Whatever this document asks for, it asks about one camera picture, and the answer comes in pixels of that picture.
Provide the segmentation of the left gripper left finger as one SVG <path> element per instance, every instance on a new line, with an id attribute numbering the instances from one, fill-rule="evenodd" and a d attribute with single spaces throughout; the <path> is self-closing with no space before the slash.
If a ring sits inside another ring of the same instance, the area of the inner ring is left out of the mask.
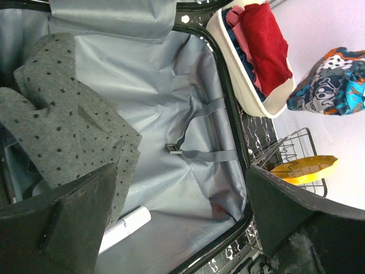
<path id="1" fill-rule="evenodd" d="M 93 273 L 115 183 L 106 164 L 1 209 L 1 273 Z"/>

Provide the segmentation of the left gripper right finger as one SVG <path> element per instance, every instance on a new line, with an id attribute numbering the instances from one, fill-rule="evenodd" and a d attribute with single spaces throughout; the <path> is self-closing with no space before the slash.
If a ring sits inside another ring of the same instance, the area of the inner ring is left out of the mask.
<path id="1" fill-rule="evenodd" d="M 249 201 L 273 273 L 364 273 L 364 210 L 252 165 Z"/>

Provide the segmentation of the white tube bottle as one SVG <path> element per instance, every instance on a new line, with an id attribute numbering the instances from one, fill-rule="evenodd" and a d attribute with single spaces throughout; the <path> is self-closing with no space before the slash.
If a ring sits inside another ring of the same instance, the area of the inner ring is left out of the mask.
<path id="1" fill-rule="evenodd" d="M 151 213 L 143 206 L 123 216 L 113 227 L 105 231 L 99 248 L 99 255 L 136 232 L 150 220 Z"/>

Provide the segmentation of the grey polka dot garment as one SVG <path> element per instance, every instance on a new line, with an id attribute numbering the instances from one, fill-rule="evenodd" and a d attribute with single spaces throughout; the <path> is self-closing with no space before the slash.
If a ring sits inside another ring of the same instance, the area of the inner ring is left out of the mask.
<path id="1" fill-rule="evenodd" d="M 75 38 L 41 37 L 14 71 L 18 89 L 1 88 L 1 123 L 51 188 L 116 164 L 108 227 L 121 217 L 140 153 L 141 135 L 117 105 L 76 77 Z"/>

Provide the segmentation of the colourful patterned cloth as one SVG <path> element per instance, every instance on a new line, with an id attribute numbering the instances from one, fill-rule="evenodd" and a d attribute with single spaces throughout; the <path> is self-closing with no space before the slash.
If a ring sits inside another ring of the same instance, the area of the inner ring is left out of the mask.
<path id="1" fill-rule="evenodd" d="M 324 115 L 364 110 L 364 50 L 330 50 L 290 94 L 287 109 Z"/>

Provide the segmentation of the bright red garment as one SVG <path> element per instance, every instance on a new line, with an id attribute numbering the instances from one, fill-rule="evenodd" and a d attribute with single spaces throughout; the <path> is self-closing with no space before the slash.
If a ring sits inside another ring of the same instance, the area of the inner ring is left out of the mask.
<path id="1" fill-rule="evenodd" d="M 289 45 L 267 2 L 246 5 L 240 20 L 261 90 L 268 96 L 293 77 L 287 65 Z"/>

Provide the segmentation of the pink and teal kids suitcase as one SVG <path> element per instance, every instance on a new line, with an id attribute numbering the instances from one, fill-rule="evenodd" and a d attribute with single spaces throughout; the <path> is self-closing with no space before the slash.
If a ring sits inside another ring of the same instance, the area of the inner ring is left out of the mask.
<path id="1" fill-rule="evenodd" d="M 251 208 L 245 145 L 223 56 L 205 28 L 179 26 L 176 1 L 2 1 L 1 88 L 41 37 L 75 38 L 77 79 L 117 105 L 141 135 L 120 220 L 151 220 L 98 253 L 93 273 L 193 273 Z M 1 123 L 6 206 L 51 188 Z"/>

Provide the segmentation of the navy blue garment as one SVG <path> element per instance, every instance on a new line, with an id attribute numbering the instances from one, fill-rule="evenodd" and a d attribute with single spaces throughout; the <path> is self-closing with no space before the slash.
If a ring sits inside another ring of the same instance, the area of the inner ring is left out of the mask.
<path id="1" fill-rule="evenodd" d="M 227 13 L 231 10 L 231 8 L 225 9 L 222 11 L 222 21 L 224 24 L 224 27 L 228 33 L 228 36 L 241 60 L 241 63 L 244 67 L 244 70 L 246 71 L 249 79 L 250 79 L 250 83 L 253 85 L 257 95 L 259 96 L 259 99 L 261 102 L 264 102 L 266 97 L 264 96 L 264 94 L 260 91 L 260 89 L 256 86 L 256 84 L 254 83 L 255 80 L 255 75 L 253 73 L 253 66 L 251 63 L 248 62 L 246 54 L 244 53 L 244 51 L 240 48 L 238 40 L 233 32 L 233 29 L 230 27 L 230 25 L 226 22 L 226 16 Z"/>

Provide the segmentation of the maroon red garment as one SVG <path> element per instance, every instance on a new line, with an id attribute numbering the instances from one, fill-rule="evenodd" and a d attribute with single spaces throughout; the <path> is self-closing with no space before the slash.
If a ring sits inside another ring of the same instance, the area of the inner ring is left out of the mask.
<path id="1" fill-rule="evenodd" d="M 236 5 L 236 6 L 231 7 L 231 10 L 227 13 L 227 16 L 226 16 L 226 22 L 233 29 L 233 32 L 238 40 L 239 46 L 246 54 L 248 62 L 252 64 L 253 73 L 255 75 L 254 83 L 262 92 L 261 82 L 259 81 L 259 77 L 256 72 L 256 66 L 254 64 L 253 57 L 250 53 L 249 46 L 248 46 L 247 40 L 245 38 L 243 28 L 240 25 L 240 15 L 242 14 L 243 11 L 244 11 L 244 8 L 241 6 Z"/>

